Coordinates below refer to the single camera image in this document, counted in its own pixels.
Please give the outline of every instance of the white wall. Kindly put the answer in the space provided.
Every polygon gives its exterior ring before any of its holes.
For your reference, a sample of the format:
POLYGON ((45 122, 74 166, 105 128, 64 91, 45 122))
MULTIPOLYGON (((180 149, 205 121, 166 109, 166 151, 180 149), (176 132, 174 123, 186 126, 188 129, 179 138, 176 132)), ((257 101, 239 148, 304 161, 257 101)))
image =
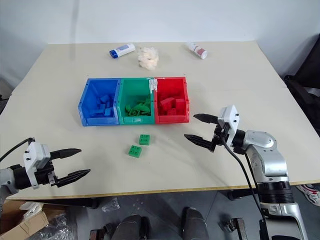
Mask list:
POLYGON ((246 40, 284 75, 308 54, 319 15, 320 0, 0 0, 0 77, 15 87, 47 43, 246 40))

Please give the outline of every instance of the shoe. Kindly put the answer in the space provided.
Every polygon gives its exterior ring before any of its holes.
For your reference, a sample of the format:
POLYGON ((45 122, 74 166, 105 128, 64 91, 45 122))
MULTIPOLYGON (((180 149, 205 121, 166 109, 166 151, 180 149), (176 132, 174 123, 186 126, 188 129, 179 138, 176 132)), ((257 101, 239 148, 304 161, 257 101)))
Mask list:
POLYGON ((312 184, 298 185, 298 186, 296 186, 296 188, 304 193, 305 198, 310 203, 320 207, 320 191, 318 189, 314 188, 314 186, 312 186, 312 184))

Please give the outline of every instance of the plastic storage bin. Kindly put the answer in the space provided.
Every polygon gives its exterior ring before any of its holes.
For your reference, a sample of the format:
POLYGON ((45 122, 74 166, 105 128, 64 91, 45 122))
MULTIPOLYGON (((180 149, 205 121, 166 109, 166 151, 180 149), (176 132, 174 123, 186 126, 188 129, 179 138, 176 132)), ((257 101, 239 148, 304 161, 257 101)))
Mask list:
POLYGON ((120 124, 154 124, 149 78, 122 78, 116 108, 120 124))
POLYGON ((154 91, 156 124, 189 122, 189 99, 185 77, 157 77, 154 91))
POLYGON ((117 99, 121 78, 90 78, 78 110, 83 126, 118 125, 117 99))

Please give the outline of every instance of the blue cap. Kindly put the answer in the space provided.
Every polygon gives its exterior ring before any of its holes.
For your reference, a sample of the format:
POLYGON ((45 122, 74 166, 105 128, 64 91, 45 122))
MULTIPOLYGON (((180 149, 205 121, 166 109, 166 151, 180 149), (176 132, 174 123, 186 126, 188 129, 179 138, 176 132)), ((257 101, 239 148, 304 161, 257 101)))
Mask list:
POLYGON ((113 57, 114 59, 116 59, 118 57, 118 54, 115 50, 111 50, 111 51, 109 51, 109 53, 110 53, 111 57, 113 57))

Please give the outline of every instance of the green lego brick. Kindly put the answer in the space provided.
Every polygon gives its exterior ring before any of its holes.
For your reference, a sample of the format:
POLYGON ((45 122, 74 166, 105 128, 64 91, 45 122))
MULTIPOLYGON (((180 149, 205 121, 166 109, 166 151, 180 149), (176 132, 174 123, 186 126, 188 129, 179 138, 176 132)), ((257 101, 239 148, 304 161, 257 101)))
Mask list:
POLYGON ((149 142, 150 142, 150 135, 140 134, 140 138, 139 138, 140 145, 149 145, 149 142))
POLYGON ((131 157, 138 158, 140 156, 141 151, 141 147, 132 145, 128 154, 131 157))

